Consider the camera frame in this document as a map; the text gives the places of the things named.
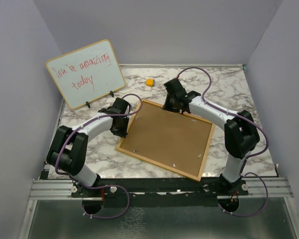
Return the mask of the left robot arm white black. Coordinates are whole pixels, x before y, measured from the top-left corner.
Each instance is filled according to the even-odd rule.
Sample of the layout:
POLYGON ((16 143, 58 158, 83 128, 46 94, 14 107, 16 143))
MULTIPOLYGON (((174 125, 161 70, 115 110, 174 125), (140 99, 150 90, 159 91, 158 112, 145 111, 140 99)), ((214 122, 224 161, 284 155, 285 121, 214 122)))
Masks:
POLYGON ((82 183, 83 191, 88 196, 96 196, 100 191, 100 176, 85 163, 88 142, 108 130, 115 136, 126 137, 129 117, 115 115, 128 113, 130 109, 127 101, 116 98, 112 106, 98 111, 95 121, 83 123, 83 127, 78 131, 75 130, 78 126, 60 126, 55 133, 46 162, 55 166, 60 156, 58 170, 82 183))

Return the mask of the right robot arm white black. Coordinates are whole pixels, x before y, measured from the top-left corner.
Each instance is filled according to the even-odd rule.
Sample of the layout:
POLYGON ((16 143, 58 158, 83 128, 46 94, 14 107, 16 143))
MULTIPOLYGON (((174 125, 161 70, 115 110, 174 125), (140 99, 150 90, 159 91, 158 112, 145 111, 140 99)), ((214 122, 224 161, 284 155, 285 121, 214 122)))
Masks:
POLYGON ((230 195, 237 189, 236 182, 241 178, 246 157, 260 141, 251 114, 246 110, 239 113, 212 105, 200 93, 187 92, 177 78, 164 83, 164 87, 167 91, 164 110, 200 116, 224 131, 228 158, 219 189, 223 194, 230 195))

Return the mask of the yellow picture frame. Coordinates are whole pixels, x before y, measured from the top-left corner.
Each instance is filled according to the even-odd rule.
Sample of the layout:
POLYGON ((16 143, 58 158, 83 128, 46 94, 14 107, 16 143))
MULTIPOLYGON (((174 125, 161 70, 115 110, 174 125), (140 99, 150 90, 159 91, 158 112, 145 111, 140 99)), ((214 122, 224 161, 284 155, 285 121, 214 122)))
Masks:
POLYGON ((189 113, 172 113, 143 100, 116 151, 199 182, 215 125, 189 113))

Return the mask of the small whiteboard yellow rim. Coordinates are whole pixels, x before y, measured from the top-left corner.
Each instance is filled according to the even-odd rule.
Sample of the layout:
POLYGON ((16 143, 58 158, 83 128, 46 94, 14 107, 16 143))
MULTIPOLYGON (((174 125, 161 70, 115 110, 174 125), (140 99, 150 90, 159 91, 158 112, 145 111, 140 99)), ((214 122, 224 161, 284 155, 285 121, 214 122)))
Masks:
POLYGON ((113 47, 107 39, 50 59, 46 68, 72 110, 126 85, 113 47))

